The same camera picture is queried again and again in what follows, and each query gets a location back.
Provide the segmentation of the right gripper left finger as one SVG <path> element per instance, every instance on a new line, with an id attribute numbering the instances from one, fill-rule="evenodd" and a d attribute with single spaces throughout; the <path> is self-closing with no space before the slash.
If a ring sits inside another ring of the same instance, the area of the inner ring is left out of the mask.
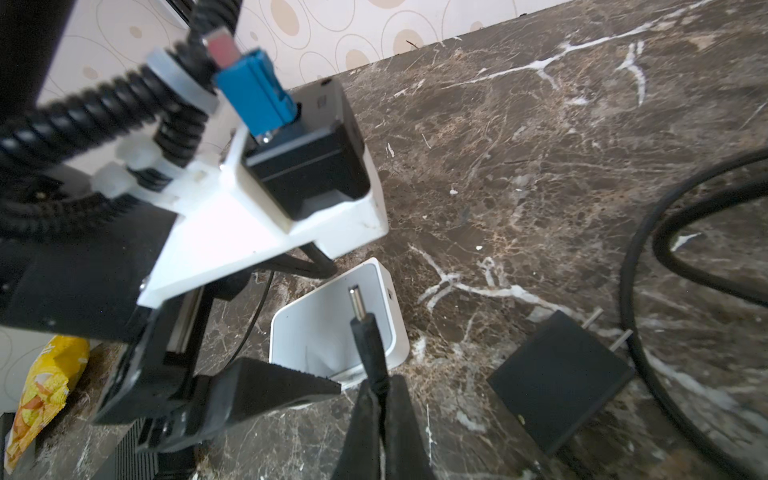
<path id="1" fill-rule="evenodd" d="M 363 381 L 332 479 L 379 479 L 381 477 L 380 442 L 379 397 L 371 389 L 369 382 Z"/>

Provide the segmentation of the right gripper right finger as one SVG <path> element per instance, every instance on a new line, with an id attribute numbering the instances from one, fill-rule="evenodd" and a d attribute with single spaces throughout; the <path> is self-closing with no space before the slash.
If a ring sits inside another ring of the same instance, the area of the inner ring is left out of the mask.
<path id="1" fill-rule="evenodd" d="M 384 397 L 383 444 L 386 479 L 433 479 L 405 377 L 393 375 Z"/>

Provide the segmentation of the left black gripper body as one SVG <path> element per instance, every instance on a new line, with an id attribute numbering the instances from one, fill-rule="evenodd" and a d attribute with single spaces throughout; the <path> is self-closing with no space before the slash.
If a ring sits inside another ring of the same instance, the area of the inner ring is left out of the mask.
<path id="1" fill-rule="evenodd" d="M 193 465 L 193 449 L 173 444 L 189 424 L 194 369 L 214 302 L 201 287 L 152 309 L 137 306 L 131 318 L 142 323 L 128 344 L 103 392 L 92 423 L 131 424 L 134 452 L 148 454 L 160 471 L 157 479 L 184 478 Z"/>

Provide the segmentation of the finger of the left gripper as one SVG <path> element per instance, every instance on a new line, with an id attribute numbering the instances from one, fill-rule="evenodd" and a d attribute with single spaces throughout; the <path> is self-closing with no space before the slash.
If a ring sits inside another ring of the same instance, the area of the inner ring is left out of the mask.
<path id="1" fill-rule="evenodd" d="M 191 397 L 142 425 L 139 452 L 176 452 L 266 413 L 337 396 L 327 378 L 241 357 L 214 376 L 194 378 Z"/>
<path id="2" fill-rule="evenodd" d="M 338 272 L 334 261 L 314 243 L 302 245 L 299 249 L 307 257 L 306 260 L 284 253 L 259 263 L 257 267 L 310 279 L 328 279 Z"/>

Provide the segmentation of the white network switch box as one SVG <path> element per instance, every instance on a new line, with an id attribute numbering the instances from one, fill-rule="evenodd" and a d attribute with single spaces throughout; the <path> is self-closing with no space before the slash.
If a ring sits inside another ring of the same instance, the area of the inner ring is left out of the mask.
<path id="1" fill-rule="evenodd" d="M 350 327 L 354 286 L 376 317 L 387 367 L 403 364 L 410 352 L 405 322 L 392 276 L 376 258 L 278 310 L 271 322 L 269 362 L 330 379 L 344 390 L 359 385 L 366 374 Z"/>

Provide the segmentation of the small black power adapter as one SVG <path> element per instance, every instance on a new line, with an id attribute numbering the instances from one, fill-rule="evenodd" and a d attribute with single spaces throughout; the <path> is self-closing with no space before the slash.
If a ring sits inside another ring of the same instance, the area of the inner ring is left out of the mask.
<path id="1" fill-rule="evenodd" d="M 552 456 L 634 376 L 626 361 L 556 311 L 488 383 L 539 449 Z"/>

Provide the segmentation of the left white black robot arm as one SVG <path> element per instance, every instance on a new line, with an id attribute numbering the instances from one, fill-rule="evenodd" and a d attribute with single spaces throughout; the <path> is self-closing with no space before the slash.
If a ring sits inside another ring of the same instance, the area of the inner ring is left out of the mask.
<path id="1" fill-rule="evenodd" d="M 234 31 L 241 1 L 199 1 L 194 7 L 190 33 L 176 44 L 170 58 L 195 86 L 213 94 L 214 64 L 204 51 L 202 38 L 219 27 Z M 259 80 L 237 80 L 235 100 L 250 117 L 250 132 L 262 135 L 299 118 L 300 107 L 285 93 L 266 60 L 258 60 Z M 1 124 L 1 193 L 25 177 L 52 168 L 65 159 L 87 152 L 161 116 L 161 158 L 174 167 L 190 163 L 209 113 L 181 97 L 147 65 L 95 89 L 55 101 L 28 113 L 11 116 Z M 129 194 L 108 199 L 93 193 L 48 203 L 19 203 L 1 196 L 1 240 L 63 238 L 104 228 L 142 201 Z M 281 255 L 269 266 L 304 275 L 335 273 L 333 261 L 313 244 L 301 247 L 318 263 Z M 214 376 L 192 376 L 208 315 L 216 298 L 230 300 L 244 288 L 246 268 L 172 297 L 157 308 L 137 306 L 130 325 L 143 327 L 125 351 L 112 383 L 103 392 L 92 418 L 97 425 L 140 421 L 139 446 L 149 451 L 177 451 L 224 431 L 232 425 L 288 406 L 322 401 L 340 393 L 331 380 L 265 363 L 252 358 L 231 360 Z M 167 350 L 176 323 L 190 320 L 186 350 Z"/>

